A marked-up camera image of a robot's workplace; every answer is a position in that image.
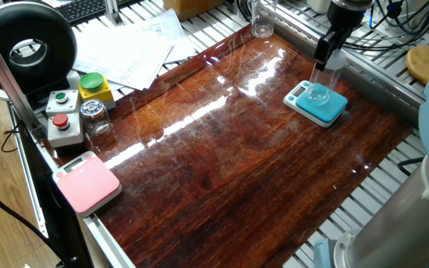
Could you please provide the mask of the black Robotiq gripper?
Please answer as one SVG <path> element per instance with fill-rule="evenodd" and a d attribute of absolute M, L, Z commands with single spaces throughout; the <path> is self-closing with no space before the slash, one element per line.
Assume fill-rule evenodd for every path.
<path fill-rule="evenodd" d="M 327 17 L 330 27 L 317 43 L 315 68 L 323 71 L 332 53 L 341 49 L 367 10 L 366 2 L 331 2 Z"/>

